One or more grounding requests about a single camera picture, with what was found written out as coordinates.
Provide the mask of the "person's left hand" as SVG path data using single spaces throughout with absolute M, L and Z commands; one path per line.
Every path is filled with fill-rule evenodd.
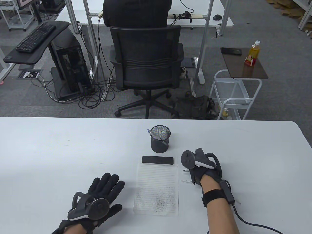
M 122 210 L 112 203 L 125 186 L 118 175 L 105 173 L 95 178 L 87 193 L 76 192 L 67 219 L 62 220 L 54 234 L 92 234 L 103 222 Z

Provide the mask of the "person's right hand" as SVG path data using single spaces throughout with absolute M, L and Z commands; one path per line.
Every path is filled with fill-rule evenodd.
M 209 169 L 206 167 L 197 167 L 190 169 L 190 176 L 193 184 L 198 184 L 202 186 L 201 179 L 204 175 L 211 177 L 215 182 L 219 183 L 222 180 L 222 169 L 221 167 L 216 167 L 214 169 Z

